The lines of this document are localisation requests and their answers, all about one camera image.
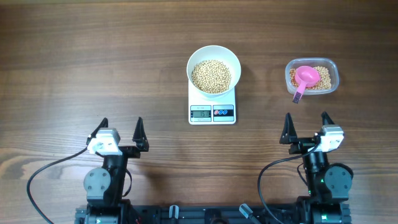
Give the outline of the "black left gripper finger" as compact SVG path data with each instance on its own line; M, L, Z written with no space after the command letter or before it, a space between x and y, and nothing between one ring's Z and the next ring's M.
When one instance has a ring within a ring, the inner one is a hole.
M107 128L108 124L109 124L108 119L107 118L103 118L103 120L100 122L100 124L97 126L97 128L91 134L88 135L87 140L86 140L86 144L89 145L91 140L96 137L96 134L98 133L98 131L101 128Z
M149 142L144 130L144 122L141 117L138 118L136 128L132 137L132 141L136 143L136 147L140 151L147 152L149 150Z

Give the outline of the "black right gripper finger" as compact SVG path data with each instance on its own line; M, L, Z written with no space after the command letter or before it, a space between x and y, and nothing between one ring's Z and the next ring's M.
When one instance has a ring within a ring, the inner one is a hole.
M285 116L285 123L282 134L280 136L280 144L293 144L298 142L297 133L290 113Z
M321 117L322 117L323 125L334 125L335 124L326 111L324 111L321 114Z

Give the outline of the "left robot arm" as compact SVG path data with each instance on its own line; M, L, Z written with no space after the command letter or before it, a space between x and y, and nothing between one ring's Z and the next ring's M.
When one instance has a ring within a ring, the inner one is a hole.
M88 136L86 145L91 154L103 158L100 168L90 170L83 181L86 190L87 206L76 209L75 224L133 224L141 223L141 217L125 199L130 190L124 190L126 176L131 176L127 169L129 159L138 159L141 152L149 150L149 143L144 131L143 119L138 118L133 146L120 146L120 135L115 128L110 128L104 118L98 127Z

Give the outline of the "pink plastic measuring scoop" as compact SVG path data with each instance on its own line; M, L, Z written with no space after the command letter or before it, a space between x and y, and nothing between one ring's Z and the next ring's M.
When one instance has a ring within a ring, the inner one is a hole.
M309 66L301 66L296 69L295 81L298 87L295 91L293 102L298 103L304 94L306 87L313 87L320 80L320 74L317 70Z

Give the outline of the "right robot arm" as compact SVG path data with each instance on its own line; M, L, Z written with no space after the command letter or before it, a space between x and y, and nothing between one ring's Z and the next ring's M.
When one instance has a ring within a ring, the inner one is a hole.
M302 157L308 188L307 196L297 198L291 222L349 224L352 218L345 202L349 199L354 174L348 166L330 164L327 158L329 152L339 148L345 134L326 112L322 113L322 124L313 137L300 138L291 115L285 116L279 142L290 145L290 154Z

